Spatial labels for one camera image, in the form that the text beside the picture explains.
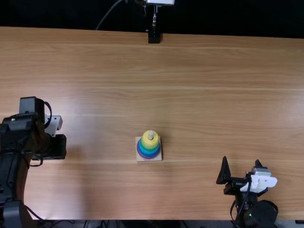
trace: wood grain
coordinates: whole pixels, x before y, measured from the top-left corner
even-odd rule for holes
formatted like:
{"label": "wood grain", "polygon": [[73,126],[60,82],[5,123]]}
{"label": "wood grain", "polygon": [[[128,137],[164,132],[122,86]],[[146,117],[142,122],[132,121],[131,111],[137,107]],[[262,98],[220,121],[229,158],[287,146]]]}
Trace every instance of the wood grain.
{"label": "wood grain", "polygon": [[[229,219],[215,181],[227,156],[278,184],[278,219],[304,216],[304,40],[0,28],[0,117],[35,95],[63,117],[64,161],[29,171],[25,203],[48,219]],[[137,164],[134,139],[162,138]]]}

